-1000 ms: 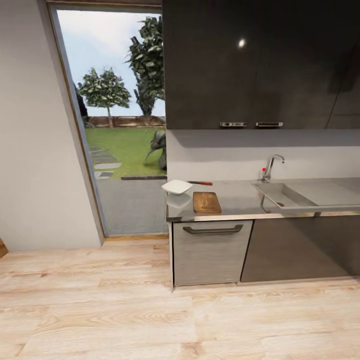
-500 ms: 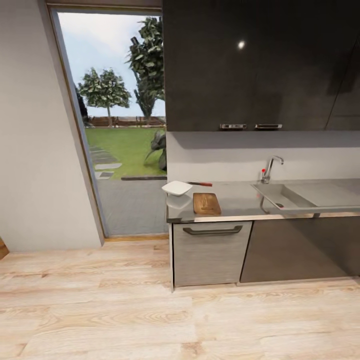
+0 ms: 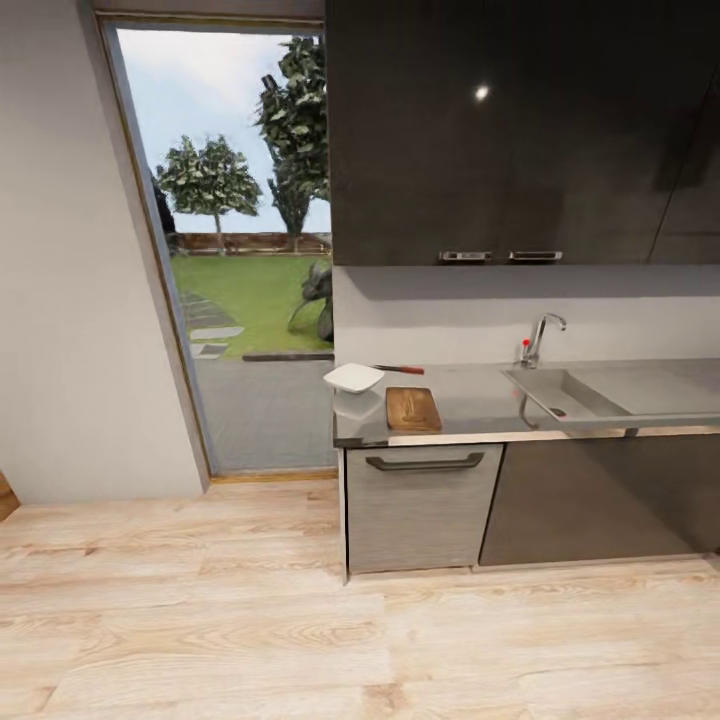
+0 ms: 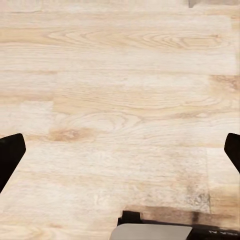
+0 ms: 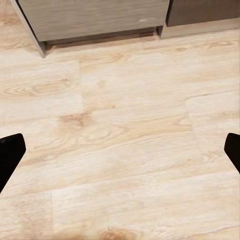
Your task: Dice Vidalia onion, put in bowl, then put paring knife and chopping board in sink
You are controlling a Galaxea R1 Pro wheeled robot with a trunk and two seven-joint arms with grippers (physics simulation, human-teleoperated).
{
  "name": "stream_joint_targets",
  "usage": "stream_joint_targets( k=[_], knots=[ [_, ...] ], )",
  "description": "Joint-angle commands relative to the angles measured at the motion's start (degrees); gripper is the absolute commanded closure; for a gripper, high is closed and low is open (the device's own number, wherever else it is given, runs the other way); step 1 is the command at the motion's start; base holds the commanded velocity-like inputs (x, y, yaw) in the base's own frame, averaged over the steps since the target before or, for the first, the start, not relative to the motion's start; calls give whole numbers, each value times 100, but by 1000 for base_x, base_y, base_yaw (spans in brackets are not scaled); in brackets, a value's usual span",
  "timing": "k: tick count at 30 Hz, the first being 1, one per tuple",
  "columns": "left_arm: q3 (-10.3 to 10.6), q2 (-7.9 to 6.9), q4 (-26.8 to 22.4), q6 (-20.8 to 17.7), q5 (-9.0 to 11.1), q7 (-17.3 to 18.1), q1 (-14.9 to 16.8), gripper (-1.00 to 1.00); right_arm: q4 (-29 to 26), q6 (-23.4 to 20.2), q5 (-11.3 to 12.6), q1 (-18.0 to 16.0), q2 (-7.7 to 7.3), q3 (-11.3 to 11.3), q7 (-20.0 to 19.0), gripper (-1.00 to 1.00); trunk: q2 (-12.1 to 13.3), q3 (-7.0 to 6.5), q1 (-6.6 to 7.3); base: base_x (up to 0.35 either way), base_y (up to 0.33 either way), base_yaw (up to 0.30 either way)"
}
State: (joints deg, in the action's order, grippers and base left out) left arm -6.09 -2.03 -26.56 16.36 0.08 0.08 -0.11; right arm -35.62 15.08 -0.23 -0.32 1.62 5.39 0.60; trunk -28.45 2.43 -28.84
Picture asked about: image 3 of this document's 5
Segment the cutting board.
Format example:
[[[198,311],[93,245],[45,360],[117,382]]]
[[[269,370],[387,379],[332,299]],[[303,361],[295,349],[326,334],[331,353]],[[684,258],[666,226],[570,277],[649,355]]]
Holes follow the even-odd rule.
[[[439,431],[441,418],[427,388],[387,387],[387,424],[395,430]]]

